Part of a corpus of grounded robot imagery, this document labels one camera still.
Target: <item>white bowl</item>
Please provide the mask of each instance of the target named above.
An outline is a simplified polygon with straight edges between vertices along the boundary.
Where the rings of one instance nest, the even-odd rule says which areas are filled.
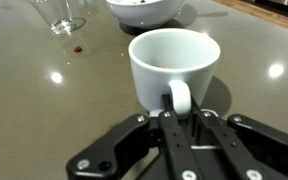
[[[123,24],[154,28],[173,19],[184,6],[184,0],[106,0],[113,16]]]

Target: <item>glass base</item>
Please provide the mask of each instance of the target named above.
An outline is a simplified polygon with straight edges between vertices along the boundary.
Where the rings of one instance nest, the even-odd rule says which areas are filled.
[[[75,23],[69,19],[61,19],[52,24],[52,31],[54,34],[65,34],[74,30],[76,27]]]

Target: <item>table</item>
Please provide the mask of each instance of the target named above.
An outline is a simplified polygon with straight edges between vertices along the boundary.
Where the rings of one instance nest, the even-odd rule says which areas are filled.
[[[86,22],[55,36],[28,1],[0,0],[0,180],[66,179],[73,155],[145,113],[127,51],[142,31],[120,25],[104,0],[70,5]],[[210,0],[187,0],[167,27],[207,33],[221,47],[203,108],[288,133],[288,29]]]

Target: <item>white mug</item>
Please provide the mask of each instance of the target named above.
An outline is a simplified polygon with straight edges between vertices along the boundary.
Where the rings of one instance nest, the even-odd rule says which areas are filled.
[[[191,110],[191,95],[201,105],[220,56],[212,38],[176,28],[143,33],[128,51],[141,105],[149,112],[161,109],[161,96],[170,94],[182,117]]]

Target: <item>mug handle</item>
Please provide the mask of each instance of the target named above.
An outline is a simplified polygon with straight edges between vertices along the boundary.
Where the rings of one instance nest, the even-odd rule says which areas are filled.
[[[191,110],[191,93],[188,85],[180,80],[169,82],[172,93],[173,108],[179,117],[186,117]]]

